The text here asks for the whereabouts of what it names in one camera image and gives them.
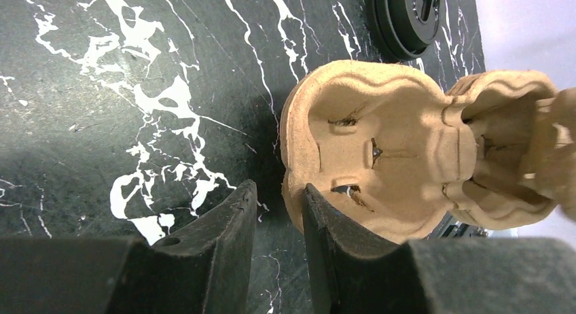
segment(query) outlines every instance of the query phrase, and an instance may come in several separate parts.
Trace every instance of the marble countertop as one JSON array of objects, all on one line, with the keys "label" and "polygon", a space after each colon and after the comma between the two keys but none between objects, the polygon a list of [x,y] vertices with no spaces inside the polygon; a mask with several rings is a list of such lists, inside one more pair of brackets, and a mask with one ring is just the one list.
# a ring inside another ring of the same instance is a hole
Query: marble countertop
[{"label": "marble countertop", "polygon": [[[257,183],[249,313],[310,313],[304,238],[280,187],[291,89],[332,60],[382,61],[368,0],[0,0],[0,234],[149,243]],[[419,68],[484,71],[474,0]]]}]

